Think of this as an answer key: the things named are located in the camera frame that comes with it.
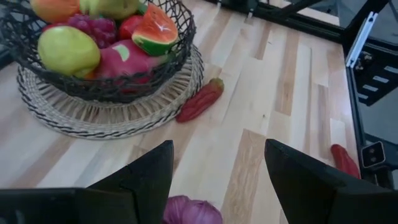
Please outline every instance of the red pepper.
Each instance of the red pepper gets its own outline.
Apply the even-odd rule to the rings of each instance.
[[[175,120],[182,123],[196,118],[217,101],[223,91],[224,83],[220,78],[210,80],[195,96],[185,102]]]
[[[336,168],[358,179],[361,178],[359,169],[354,160],[350,158],[346,149],[343,146],[334,144],[330,148],[331,154],[335,160]]]
[[[134,15],[126,19],[119,28],[119,39],[128,40],[131,39],[132,33],[135,31],[137,26],[142,22],[144,16]]]

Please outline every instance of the woven wicker trivet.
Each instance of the woven wicker trivet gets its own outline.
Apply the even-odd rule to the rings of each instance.
[[[196,47],[179,71],[153,95],[130,104],[83,101],[40,81],[19,67],[17,81],[30,113],[47,127],[86,139],[125,138],[173,119],[203,84],[203,61]]]

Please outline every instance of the fruit basket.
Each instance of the fruit basket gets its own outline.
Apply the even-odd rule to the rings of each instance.
[[[86,78],[47,69],[39,57],[37,46],[43,28],[49,23],[36,15],[29,0],[0,0],[4,8],[4,17],[0,20],[1,43],[22,67],[70,96],[86,101],[130,103],[153,94],[182,68],[190,55],[196,31],[192,13],[181,1],[149,0],[144,4],[148,5],[148,2],[162,9],[178,30],[176,41],[167,51],[167,61],[149,72],[124,73],[111,78]]]

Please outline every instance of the wooden table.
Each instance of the wooden table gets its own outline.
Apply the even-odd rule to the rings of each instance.
[[[192,122],[172,121],[132,138],[70,138],[27,112],[11,64],[0,72],[0,187],[85,187],[172,139],[171,195],[209,200],[227,224],[287,223],[267,174],[266,138],[331,165],[333,143],[357,158],[340,45],[204,1],[186,4],[206,80],[225,82],[212,108]]]

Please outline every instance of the apple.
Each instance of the apple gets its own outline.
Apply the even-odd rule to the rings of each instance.
[[[47,69],[79,78],[92,72],[101,57],[94,40],[70,26],[52,27],[43,32],[37,51]]]

